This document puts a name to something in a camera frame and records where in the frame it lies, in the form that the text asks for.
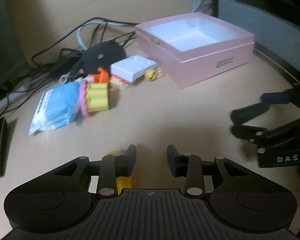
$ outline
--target blue packet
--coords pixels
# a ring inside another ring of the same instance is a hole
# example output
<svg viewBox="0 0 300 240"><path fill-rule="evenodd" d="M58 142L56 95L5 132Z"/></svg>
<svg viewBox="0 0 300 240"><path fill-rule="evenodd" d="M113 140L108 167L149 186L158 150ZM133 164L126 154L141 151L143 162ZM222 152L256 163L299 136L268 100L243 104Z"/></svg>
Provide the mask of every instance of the blue packet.
<svg viewBox="0 0 300 240"><path fill-rule="evenodd" d="M30 124L29 135L55 130L72 122L80 109L79 86L79 82L72 82L44 92Z"/></svg>

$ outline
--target open box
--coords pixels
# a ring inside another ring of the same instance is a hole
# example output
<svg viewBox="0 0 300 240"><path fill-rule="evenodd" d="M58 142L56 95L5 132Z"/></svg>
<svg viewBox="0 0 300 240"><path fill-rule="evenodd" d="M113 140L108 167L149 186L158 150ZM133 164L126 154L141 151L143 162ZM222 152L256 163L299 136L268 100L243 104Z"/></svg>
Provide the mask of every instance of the open box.
<svg viewBox="0 0 300 240"><path fill-rule="evenodd" d="M202 13L136 26L140 48L181 88L249 62L254 35Z"/></svg>

